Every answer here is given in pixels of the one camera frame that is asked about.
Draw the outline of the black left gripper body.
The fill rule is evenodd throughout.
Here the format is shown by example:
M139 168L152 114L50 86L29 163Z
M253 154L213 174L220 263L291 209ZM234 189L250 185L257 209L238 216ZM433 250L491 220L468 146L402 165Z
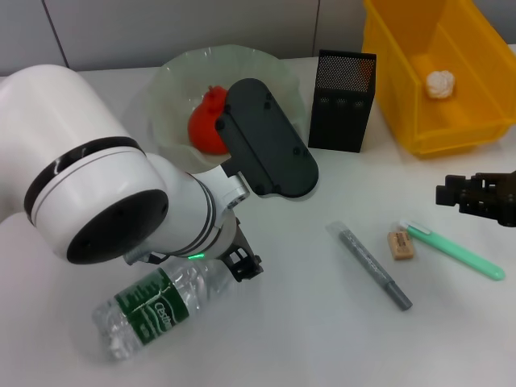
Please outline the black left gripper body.
M252 251L240 226L236 227L233 240L229 247L218 257L218 260L224 262L258 261L257 255Z

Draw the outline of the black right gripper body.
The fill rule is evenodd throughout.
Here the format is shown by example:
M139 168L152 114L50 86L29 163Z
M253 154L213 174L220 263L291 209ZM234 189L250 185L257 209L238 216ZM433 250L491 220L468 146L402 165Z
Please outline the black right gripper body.
M515 225L515 174L515 171L507 174L499 185L499 224L502 226Z

